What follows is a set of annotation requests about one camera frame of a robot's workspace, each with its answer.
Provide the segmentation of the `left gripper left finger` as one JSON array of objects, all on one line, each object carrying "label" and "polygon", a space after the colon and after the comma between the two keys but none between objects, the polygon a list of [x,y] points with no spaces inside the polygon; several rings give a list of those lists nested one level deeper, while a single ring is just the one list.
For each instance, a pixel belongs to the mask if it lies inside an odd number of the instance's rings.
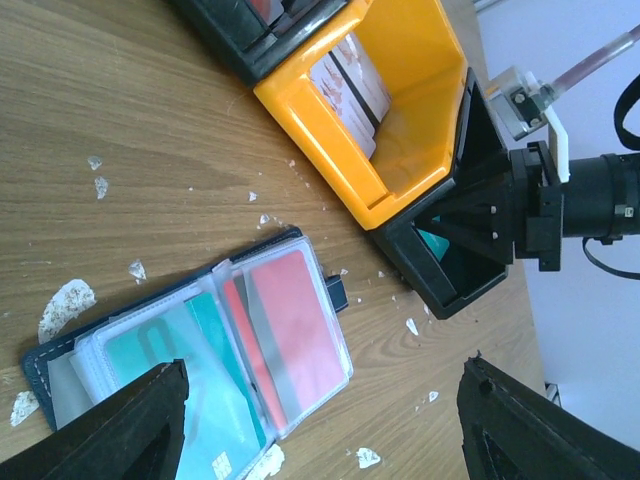
[{"label": "left gripper left finger", "polygon": [[1,463],[3,479],[174,479],[189,396],[182,360],[162,363]]}]

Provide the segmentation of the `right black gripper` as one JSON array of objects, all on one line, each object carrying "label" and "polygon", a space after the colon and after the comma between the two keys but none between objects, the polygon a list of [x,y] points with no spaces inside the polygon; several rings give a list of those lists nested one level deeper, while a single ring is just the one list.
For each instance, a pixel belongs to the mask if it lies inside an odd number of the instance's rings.
[{"label": "right black gripper", "polygon": [[[503,265],[536,259],[542,272],[561,267],[564,195],[547,144],[509,152],[513,180],[464,189],[429,205],[415,226]],[[475,74],[468,74],[457,117],[452,160],[456,185],[473,185],[510,170],[508,150]]]}]

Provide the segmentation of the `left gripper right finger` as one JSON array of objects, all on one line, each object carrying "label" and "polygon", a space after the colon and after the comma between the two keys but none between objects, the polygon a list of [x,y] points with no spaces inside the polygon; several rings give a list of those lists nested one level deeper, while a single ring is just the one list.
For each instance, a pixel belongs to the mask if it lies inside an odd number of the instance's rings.
[{"label": "left gripper right finger", "polygon": [[637,479],[639,452],[579,420],[480,356],[457,407],[471,479]]}]

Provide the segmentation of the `orange bin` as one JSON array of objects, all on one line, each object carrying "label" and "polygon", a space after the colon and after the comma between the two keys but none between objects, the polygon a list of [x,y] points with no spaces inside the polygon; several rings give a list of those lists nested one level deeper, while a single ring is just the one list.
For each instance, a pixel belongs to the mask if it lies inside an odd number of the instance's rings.
[{"label": "orange bin", "polygon": [[365,229],[453,170],[467,61],[437,1],[350,1],[255,95]]}]

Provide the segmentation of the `white pink cards stack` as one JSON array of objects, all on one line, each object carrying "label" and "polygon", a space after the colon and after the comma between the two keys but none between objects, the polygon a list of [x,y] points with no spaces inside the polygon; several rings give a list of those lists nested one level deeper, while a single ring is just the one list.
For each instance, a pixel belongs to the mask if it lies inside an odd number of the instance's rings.
[{"label": "white pink cards stack", "polygon": [[376,131],[391,107],[391,95],[359,38],[347,34],[314,64],[310,77],[370,159],[376,149]]}]

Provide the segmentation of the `red circle credit card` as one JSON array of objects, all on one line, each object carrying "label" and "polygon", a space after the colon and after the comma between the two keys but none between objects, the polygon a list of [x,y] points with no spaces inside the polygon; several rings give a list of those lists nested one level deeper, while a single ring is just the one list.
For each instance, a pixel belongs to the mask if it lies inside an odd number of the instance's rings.
[{"label": "red circle credit card", "polygon": [[285,436],[352,373],[315,259],[307,246],[252,259],[229,272],[221,294],[268,417]]}]

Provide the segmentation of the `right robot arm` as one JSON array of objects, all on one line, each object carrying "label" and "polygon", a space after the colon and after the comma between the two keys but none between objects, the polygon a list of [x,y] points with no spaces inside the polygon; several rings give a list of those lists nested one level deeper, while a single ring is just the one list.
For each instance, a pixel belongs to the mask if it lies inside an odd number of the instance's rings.
[{"label": "right robot arm", "polygon": [[463,174],[415,226],[503,265],[535,259],[542,271],[559,270],[565,237],[611,245],[638,234],[639,138],[624,126],[638,100],[633,80],[614,107],[614,129],[627,154],[573,160],[563,183],[545,143],[501,149]]}]

